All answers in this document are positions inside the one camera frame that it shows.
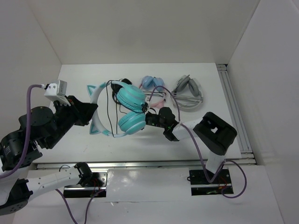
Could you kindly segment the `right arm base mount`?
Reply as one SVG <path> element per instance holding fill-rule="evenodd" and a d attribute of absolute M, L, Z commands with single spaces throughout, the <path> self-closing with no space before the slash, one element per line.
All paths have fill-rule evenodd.
<path fill-rule="evenodd" d="M 234 193 L 228 169 L 223 169 L 212 183 L 207 181 L 202 169 L 189 170 L 187 181 L 191 184 L 192 196 L 221 195 L 222 190 L 224 194 Z"/>

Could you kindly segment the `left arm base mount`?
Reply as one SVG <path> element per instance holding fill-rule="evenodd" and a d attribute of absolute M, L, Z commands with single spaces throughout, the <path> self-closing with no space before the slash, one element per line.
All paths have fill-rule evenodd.
<path fill-rule="evenodd" d="M 65 198 L 104 198 L 107 196 L 107 179 L 108 170 L 105 169 L 91 169 L 93 175 L 91 180 L 81 186 L 68 185 L 63 189 L 63 195 Z"/>

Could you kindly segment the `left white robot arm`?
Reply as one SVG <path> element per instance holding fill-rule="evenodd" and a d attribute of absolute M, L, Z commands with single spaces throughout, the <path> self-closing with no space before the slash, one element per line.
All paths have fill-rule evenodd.
<path fill-rule="evenodd" d="M 45 106 L 29 109 L 19 117 L 20 128 L 0 142 L 0 170 L 7 174 L 21 170 L 42 157 L 40 148 L 52 149 L 73 126 L 86 126 L 97 110 L 96 103 L 83 103 L 66 97 L 69 105 L 54 101 L 55 111 Z M 33 179 L 20 179 L 17 173 L 0 180 L 0 214 L 12 214 L 32 199 L 67 186 L 87 186 L 93 173 L 86 162 L 78 162 L 61 173 Z"/>

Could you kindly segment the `teal cat-ear headphones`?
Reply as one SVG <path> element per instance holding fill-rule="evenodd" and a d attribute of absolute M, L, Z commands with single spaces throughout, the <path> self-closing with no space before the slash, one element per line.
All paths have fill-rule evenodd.
<path fill-rule="evenodd" d="M 89 134 L 103 134 L 108 137 L 120 138 L 126 135 L 132 135 L 142 130 L 145 125 L 145 113 L 142 113 L 141 105 L 146 102 L 146 96 L 142 90 L 132 84 L 127 84 L 122 81 L 108 81 L 99 86 L 88 85 L 87 91 L 90 97 L 90 103 L 96 104 L 103 90 L 107 90 L 109 85 L 118 85 L 120 90 L 116 94 L 117 101 L 129 110 L 125 116 L 118 121 L 118 127 L 122 133 L 113 133 L 106 129 L 95 111 L 92 117 L 92 122 Z"/>

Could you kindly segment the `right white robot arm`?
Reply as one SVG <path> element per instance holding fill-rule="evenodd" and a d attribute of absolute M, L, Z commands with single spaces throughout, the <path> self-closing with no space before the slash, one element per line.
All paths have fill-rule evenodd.
<path fill-rule="evenodd" d="M 210 150 L 204 166 L 204 178 L 209 183 L 214 183 L 219 179 L 220 171 L 226 161 L 226 152 L 237 136 L 237 131 L 233 126 L 213 112 L 207 112 L 202 120 L 181 123 L 176 121 L 175 115 L 169 107 L 161 108 L 158 114 L 147 113 L 145 121 L 149 126 L 163 128 L 163 135 L 169 141 L 191 138 L 200 161 L 203 162 L 203 157 L 195 140 L 195 137 L 199 137 Z"/>

